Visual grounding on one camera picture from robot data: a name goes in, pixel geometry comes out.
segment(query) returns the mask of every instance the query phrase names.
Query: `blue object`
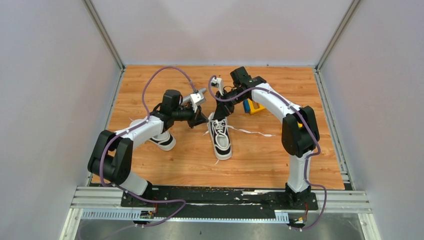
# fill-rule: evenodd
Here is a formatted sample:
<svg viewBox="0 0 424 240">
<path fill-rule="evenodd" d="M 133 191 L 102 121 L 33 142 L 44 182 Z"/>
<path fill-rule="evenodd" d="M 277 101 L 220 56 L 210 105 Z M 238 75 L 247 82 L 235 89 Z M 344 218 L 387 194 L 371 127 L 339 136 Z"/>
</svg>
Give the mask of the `blue object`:
<svg viewBox="0 0 424 240">
<path fill-rule="evenodd" d="M 251 107 L 249 106 L 249 102 L 247 99 L 243 101 L 243 108 L 246 114 L 251 112 Z"/>
</svg>

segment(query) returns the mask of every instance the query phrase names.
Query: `black mounting plate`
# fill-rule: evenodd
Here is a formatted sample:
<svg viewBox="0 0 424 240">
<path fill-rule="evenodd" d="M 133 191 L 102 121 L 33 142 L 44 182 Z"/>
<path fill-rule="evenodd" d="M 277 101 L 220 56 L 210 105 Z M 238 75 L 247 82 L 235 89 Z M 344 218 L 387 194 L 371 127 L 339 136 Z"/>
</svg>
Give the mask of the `black mounting plate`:
<svg viewBox="0 0 424 240">
<path fill-rule="evenodd" d="M 290 204 L 290 195 L 284 189 L 232 188 L 232 187 L 190 187 L 153 186 L 152 196 L 157 200 L 184 199 L 186 205 L 176 217 L 181 218 L 231 218 L 231 219 L 273 219 L 274 210 L 302 210 L 305 204 Z M 305 202 L 308 209 L 318 210 L 315 193 L 308 194 Z M 156 207 L 156 204 L 142 202 L 126 193 L 121 199 L 122 207 Z M 181 203 L 157 204 L 156 217 L 167 217 L 181 206 Z"/>
</svg>

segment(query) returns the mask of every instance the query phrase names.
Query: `metal frame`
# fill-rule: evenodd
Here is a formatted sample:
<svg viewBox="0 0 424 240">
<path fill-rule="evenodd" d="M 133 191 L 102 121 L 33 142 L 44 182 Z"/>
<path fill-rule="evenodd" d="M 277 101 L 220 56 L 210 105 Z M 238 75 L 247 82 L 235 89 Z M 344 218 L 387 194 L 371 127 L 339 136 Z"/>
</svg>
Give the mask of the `metal frame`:
<svg viewBox="0 0 424 240">
<path fill-rule="evenodd" d="M 104 40 L 104 43 L 106 44 L 107 48 L 109 49 L 110 53 L 112 54 L 113 59 L 116 62 L 116 65 L 118 68 L 123 71 L 125 68 L 124 63 L 122 62 L 121 57 L 118 54 L 117 49 L 115 48 L 115 45 L 112 43 L 112 40 L 106 31 L 105 26 L 103 25 L 102 21 L 100 20 L 99 14 L 97 13 L 96 8 L 94 7 L 94 4 L 92 0 L 82 0 L 82 3 L 84 3 L 85 7 L 87 8 L 88 14 L 90 15 L 91 19 L 93 20 L 93 23 L 98 29 L 98 32 L 100 33 L 101 37 Z"/>
<path fill-rule="evenodd" d="M 361 1 L 362 0 L 352 0 L 352 2 L 350 3 L 349 8 L 347 9 L 346 13 L 341 19 L 340 24 L 338 25 L 337 29 L 334 32 L 334 35 L 332 36 L 330 42 L 328 43 L 326 49 L 324 50 L 324 53 L 319 59 L 318 64 L 315 67 L 316 70 L 320 70 L 324 66 L 330 52 L 333 50 L 333 47 L 336 45 L 337 40 L 339 40 L 339 37 L 342 35 L 343 31 L 345 30 L 345 27 L 348 25 L 349 21 L 351 20 L 352 16 L 355 13 L 355 10 L 358 8 Z"/>
<path fill-rule="evenodd" d="M 100 17 L 91 0 L 82 0 L 87 8 L 93 22 L 98 28 L 104 42 L 108 46 L 116 64 L 121 69 L 121 75 L 117 82 L 114 98 L 111 103 L 109 116 L 106 126 L 109 125 L 111 114 L 116 102 L 119 89 L 124 77 L 125 65 L 123 64 L 117 50 L 115 49 L 105 27 L 103 26 Z M 332 136 L 335 153 L 339 161 L 340 172 L 342 174 L 343 182 L 345 184 L 352 184 L 355 188 L 355 183 L 349 174 L 349 161 L 346 161 L 343 143 L 338 136 L 338 127 L 333 118 L 332 108 L 327 98 L 327 89 L 321 74 L 321 68 L 324 66 L 328 56 L 337 43 L 339 37 L 345 30 L 346 25 L 352 18 L 355 10 L 359 6 L 361 0 L 352 0 L 351 4 L 341 20 L 337 30 L 332 36 L 328 46 L 326 47 L 318 64 L 315 66 L 314 75 L 316 84 L 318 86 L 319 95 L 323 104 L 323 109 L 327 122 L 329 125 L 330 133 Z M 258 192 L 283 192 L 281 189 L 260 189 L 251 192 L 244 192 L 244 194 L 257 194 Z M 322 190 L 313 190 L 316 194 L 319 209 L 323 206 L 324 192 Z M 152 207 L 121 207 L 122 191 L 115 187 L 77 187 L 73 197 L 65 225 L 63 226 L 60 235 L 61 240 L 73 240 L 78 231 L 78 226 L 81 219 L 104 219 L 104 220 L 135 220 L 140 216 L 141 211 L 152 211 Z M 364 191 L 347 191 L 347 190 L 329 190 L 327 195 L 327 205 L 325 208 L 326 214 L 331 213 L 355 213 L 361 222 L 362 232 L 366 240 L 379 240 L 380 235 L 376 227 L 374 215 L 372 213 L 367 195 Z M 286 216 L 292 213 L 301 213 L 299 210 L 276 210 L 275 218 L 272 219 L 235 219 L 235 218 L 183 218 L 173 217 L 170 221 L 176 222 L 225 222 L 225 223 L 283 223 Z M 157 217 L 153 221 L 159 221 L 163 218 Z"/>
</svg>

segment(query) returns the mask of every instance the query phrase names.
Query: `yellow object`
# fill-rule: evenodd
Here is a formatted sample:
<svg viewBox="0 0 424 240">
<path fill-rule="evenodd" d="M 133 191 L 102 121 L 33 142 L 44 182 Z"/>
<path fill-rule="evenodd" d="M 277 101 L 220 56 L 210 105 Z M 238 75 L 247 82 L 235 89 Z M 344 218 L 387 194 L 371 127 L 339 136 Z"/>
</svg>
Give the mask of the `yellow object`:
<svg viewBox="0 0 424 240">
<path fill-rule="evenodd" d="M 250 112 L 249 113 L 250 114 L 255 114 L 255 113 L 257 113 L 257 112 L 265 109 L 264 106 L 262 106 L 261 104 L 259 104 L 257 102 L 254 102 L 254 101 L 252 101 L 250 99 L 248 99 L 247 102 L 249 103 L 249 107 L 250 107 Z"/>
<path fill-rule="evenodd" d="M 298 126 L 299 128 L 302 128 L 304 125 L 303 125 L 301 122 L 298 122 L 298 123 L 297 123 L 297 126 Z M 280 134 L 282 134 L 282 133 L 283 133 L 283 128 L 282 128 L 282 127 L 280 127 L 280 129 L 279 129 L 279 133 L 280 133 Z"/>
</svg>

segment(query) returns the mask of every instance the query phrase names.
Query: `white wall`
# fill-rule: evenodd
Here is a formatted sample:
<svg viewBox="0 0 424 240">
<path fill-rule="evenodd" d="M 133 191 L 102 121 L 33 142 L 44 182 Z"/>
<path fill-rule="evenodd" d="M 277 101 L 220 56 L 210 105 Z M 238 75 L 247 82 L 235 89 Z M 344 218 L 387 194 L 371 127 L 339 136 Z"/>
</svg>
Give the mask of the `white wall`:
<svg viewBox="0 0 424 240">
<path fill-rule="evenodd" d="M 315 65 L 351 0 L 93 0 L 125 64 Z"/>
<path fill-rule="evenodd" d="M 58 239 L 118 68 L 80 0 L 0 1 L 0 53 L 0 239 Z"/>
<path fill-rule="evenodd" d="M 384 240 L 424 235 L 423 13 L 423 1 L 362 1 L 322 71 Z"/>
</svg>

